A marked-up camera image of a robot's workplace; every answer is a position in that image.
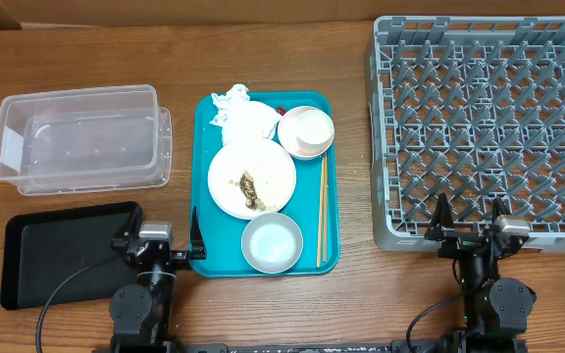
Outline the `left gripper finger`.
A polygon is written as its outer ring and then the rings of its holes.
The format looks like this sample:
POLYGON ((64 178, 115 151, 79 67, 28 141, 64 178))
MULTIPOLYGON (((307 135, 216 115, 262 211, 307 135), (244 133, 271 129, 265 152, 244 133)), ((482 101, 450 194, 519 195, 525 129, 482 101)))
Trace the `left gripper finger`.
POLYGON ((131 240, 138 236, 142 224, 143 213, 141 207, 136 205, 128 215, 128 218, 120 230, 120 235, 125 240, 131 240))
POLYGON ((195 261, 205 260, 207 257, 204 239, 198 222, 197 208, 191 211, 189 230, 190 259, 195 261))

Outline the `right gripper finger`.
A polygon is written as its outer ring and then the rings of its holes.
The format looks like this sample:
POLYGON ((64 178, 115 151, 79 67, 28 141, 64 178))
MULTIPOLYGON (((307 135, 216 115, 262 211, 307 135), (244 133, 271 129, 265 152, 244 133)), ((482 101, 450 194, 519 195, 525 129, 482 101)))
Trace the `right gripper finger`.
POLYGON ((451 205, 445 193, 438 196, 436 209, 431 217, 429 231, 435 230, 455 230, 451 205))
POLYGON ((492 217, 491 219, 495 221, 499 216, 506 216, 509 214, 508 206, 500 197, 495 197, 492 200, 492 217))

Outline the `white napkin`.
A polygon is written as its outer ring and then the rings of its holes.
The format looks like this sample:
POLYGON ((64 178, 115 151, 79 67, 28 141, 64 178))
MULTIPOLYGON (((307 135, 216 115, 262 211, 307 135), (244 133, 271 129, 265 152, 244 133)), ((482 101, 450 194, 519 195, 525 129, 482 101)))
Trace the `white napkin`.
POLYGON ((244 84, 235 84, 225 94, 212 93, 211 98, 218 113, 210 125, 222 129, 224 145, 247 138, 274 138, 283 116, 271 106, 252 100, 244 84))

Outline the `white paper cup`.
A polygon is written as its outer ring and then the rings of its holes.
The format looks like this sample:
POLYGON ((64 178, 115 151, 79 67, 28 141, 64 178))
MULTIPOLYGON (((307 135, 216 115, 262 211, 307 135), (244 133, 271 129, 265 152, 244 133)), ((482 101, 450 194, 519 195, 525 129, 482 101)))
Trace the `white paper cup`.
POLYGON ((306 153, 317 153, 326 149, 334 137, 334 123, 321 110, 302 113, 296 122, 296 139, 306 153))

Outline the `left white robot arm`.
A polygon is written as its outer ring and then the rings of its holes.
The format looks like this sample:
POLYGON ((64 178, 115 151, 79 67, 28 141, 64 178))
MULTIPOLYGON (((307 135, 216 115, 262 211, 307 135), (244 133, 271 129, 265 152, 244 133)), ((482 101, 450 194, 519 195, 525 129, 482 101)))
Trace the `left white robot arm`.
POLYGON ((111 248, 137 270, 136 283, 116 291, 109 312, 114 322, 112 352, 181 352, 170 334, 172 301, 177 272, 191 271, 194 261, 207 257, 198 223, 191 210, 189 248, 173 248, 173 226, 143 222, 139 216, 111 239, 111 248))

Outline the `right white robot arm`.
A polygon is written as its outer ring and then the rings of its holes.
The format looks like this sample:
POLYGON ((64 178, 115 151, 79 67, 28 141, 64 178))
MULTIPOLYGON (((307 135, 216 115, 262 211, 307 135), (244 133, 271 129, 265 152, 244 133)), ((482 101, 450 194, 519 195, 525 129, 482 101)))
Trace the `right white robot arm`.
POLYGON ((426 309, 425 315, 462 300, 465 326, 440 338, 434 352, 526 352, 518 336, 527 330, 536 293, 523 282, 499 274, 498 262, 517 254, 529 239, 527 221, 510 214, 500 198, 492 201, 492 223, 482 230, 459 231, 445 194, 424 237, 437 241, 437 255, 452 261, 460 292, 426 309))

